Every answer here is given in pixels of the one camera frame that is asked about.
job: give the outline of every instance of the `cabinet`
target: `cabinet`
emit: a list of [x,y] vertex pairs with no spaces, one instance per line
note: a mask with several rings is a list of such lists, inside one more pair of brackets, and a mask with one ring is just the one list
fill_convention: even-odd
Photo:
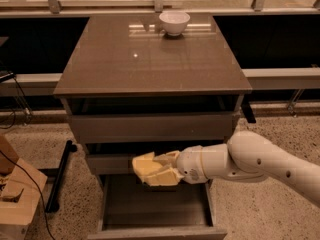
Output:
[[223,239],[208,184],[151,188],[131,159],[225,141],[250,91],[210,14],[175,38],[158,14],[91,17],[54,92],[105,192],[89,238]]

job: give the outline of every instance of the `white bowl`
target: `white bowl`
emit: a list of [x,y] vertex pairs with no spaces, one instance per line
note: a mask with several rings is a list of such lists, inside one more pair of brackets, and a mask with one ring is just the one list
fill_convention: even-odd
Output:
[[185,12],[170,11],[161,13],[159,19],[168,35],[178,36],[186,29],[190,15]]

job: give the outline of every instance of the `open drawer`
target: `open drawer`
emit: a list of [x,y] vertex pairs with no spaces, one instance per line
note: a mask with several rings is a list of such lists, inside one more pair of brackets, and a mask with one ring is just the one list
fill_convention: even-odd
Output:
[[99,232],[88,239],[223,239],[208,184],[149,187],[134,174],[103,176]]

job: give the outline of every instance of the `white robotic arm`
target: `white robotic arm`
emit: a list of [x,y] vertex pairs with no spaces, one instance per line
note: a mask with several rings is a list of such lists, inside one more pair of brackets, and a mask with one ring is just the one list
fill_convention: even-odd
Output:
[[320,166],[299,159],[250,131],[235,133],[227,144],[195,146],[149,157],[156,165],[154,171],[147,170],[142,175],[135,159],[133,168],[151,186],[175,185],[180,179],[190,184],[204,183],[214,177],[258,182],[271,176],[320,206]]

